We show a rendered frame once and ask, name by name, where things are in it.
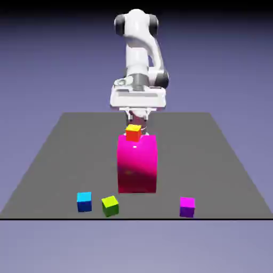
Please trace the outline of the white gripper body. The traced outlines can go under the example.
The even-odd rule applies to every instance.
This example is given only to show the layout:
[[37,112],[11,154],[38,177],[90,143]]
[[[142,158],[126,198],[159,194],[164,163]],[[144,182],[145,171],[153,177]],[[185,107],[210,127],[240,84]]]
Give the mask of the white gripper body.
[[115,108],[165,108],[166,90],[145,86],[144,91],[134,91],[131,86],[113,86],[110,105]]

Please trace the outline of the small orange cube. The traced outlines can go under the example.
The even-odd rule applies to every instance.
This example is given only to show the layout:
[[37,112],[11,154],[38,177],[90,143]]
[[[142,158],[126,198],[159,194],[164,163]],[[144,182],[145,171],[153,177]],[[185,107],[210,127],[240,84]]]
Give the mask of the small orange cube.
[[126,141],[138,142],[141,138],[141,125],[129,124],[125,130]]

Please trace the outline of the small green cube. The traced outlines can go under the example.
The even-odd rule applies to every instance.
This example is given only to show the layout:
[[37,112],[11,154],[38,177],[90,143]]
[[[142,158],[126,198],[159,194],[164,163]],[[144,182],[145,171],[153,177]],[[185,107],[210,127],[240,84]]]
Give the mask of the small green cube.
[[106,217],[114,216],[119,213],[119,202],[115,196],[108,196],[101,199],[102,210]]

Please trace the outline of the small blue cube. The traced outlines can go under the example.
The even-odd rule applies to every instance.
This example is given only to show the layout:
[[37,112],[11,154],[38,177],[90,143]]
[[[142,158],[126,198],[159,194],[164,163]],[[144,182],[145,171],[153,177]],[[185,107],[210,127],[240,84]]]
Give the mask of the small blue cube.
[[78,209],[78,212],[92,211],[92,193],[91,192],[77,193],[77,209]]

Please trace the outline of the small purple cube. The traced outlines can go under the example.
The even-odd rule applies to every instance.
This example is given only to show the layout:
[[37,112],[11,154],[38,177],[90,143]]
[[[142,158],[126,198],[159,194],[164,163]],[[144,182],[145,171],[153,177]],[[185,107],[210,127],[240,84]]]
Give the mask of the small purple cube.
[[195,213],[195,199],[180,197],[180,217],[193,218]]

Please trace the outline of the large pink box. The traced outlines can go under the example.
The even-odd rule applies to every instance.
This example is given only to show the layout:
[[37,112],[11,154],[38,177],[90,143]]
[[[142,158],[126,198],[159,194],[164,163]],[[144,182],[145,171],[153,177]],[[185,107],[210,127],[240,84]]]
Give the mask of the large pink box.
[[155,135],[143,135],[138,142],[120,135],[117,142],[119,194],[154,194],[157,189],[158,149]]

